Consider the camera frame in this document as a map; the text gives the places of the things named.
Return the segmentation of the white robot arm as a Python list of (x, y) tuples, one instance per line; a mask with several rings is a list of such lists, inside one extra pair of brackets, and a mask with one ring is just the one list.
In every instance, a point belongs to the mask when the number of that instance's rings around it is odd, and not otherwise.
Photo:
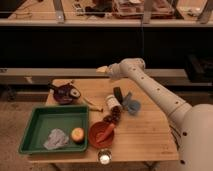
[(181, 133), (180, 171), (213, 171), (213, 104), (190, 105), (144, 69), (142, 58), (126, 58), (96, 71), (114, 80), (134, 81), (176, 125)]

